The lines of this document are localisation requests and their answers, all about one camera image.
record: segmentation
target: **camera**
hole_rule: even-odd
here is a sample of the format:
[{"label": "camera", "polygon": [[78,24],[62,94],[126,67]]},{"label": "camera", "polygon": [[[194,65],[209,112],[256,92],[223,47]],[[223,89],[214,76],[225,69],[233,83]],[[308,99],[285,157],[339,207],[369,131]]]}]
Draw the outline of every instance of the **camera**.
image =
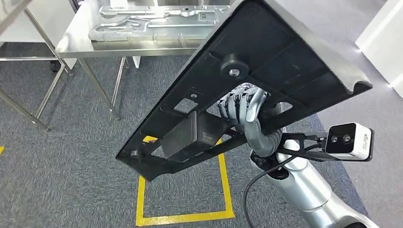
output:
[{"label": "camera", "polygon": [[325,152],[340,160],[369,161],[374,131],[359,123],[334,125],[329,129]]}]

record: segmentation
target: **gray carpet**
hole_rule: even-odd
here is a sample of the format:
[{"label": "gray carpet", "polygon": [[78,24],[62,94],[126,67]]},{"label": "gray carpet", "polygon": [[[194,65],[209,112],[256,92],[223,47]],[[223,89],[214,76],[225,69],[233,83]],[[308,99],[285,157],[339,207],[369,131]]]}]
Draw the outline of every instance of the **gray carpet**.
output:
[{"label": "gray carpet", "polygon": [[[0,52],[45,48],[7,44]],[[134,227],[138,175],[115,155],[172,83],[187,56],[144,57],[141,68],[124,70],[118,96],[121,120],[107,111],[80,66],[63,75],[46,107],[45,133],[0,101],[0,227]],[[111,95],[119,59],[89,59]],[[47,62],[0,63],[2,90],[34,111],[53,79]],[[317,116],[287,128],[321,131]],[[235,218],[167,227],[247,227],[242,194],[258,172],[246,145],[225,153]],[[315,164],[347,204],[366,213],[341,163]],[[307,227],[274,189],[262,180],[251,189],[248,206],[257,227]],[[147,183],[145,216],[223,210],[217,159]]]},{"label": "gray carpet", "polygon": [[291,13],[360,67],[374,88],[318,114],[324,127],[359,122],[375,130],[374,158],[345,167],[371,218],[380,227],[403,227],[403,99],[387,86],[355,41],[385,0],[282,0]]}]

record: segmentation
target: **yellow tape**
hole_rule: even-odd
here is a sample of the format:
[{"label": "yellow tape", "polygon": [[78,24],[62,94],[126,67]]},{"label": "yellow tape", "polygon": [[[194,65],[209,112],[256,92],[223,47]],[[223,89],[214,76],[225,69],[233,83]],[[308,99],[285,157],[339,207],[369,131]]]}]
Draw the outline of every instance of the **yellow tape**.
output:
[{"label": "yellow tape", "polygon": [[[149,142],[150,140],[156,140],[153,137],[147,136],[143,139],[144,142]],[[165,225],[173,223],[183,223],[183,222],[196,222],[196,221],[208,221],[208,220],[218,220],[218,219],[230,219],[235,217],[232,210],[230,185],[228,183],[227,169],[225,167],[224,154],[218,155],[218,163],[220,166],[220,175],[222,182],[222,190],[224,193],[224,203],[225,210],[206,212],[206,213],[195,213],[195,214],[185,214],[185,215],[172,215],[172,216],[159,216],[159,217],[147,217],[144,218],[144,192],[145,192],[145,179],[139,177],[138,191],[137,191],[137,207],[136,207],[136,226],[152,226],[152,225]]]}]

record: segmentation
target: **robot finger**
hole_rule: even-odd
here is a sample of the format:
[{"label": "robot finger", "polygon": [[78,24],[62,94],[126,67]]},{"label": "robot finger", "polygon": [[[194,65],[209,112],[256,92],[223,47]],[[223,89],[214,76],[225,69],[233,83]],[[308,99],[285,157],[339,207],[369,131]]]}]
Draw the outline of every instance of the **robot finger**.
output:
[{"label": "robot finger", "polygon": [[245,92],[243,92],[240,96],[239,96],[239,123],[241,128],[243,129],[245,126],[245,119],[246,119],[246,112],[248,110],[248,106],[249,106],[249,101],[251,100],[251,98],[253,97],[253,95],[256,93],[256,91],[258,90],[257,87],[252,87],[248,90],[246,90]]}]

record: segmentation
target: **camera lens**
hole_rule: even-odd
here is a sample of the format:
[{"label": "camera lens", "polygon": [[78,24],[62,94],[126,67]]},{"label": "camera lens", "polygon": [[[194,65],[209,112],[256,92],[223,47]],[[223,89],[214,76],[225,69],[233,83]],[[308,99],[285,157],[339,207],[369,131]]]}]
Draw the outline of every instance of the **camera lens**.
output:
[{"label": "camera lens", "polygon": [[348,142],[348,141],[350,141],[350,139],[351,139],[351,137],[350,137],[348,134],[346,134],[345,136],[343,136],[343,141],[344,141],[344,142]]}]

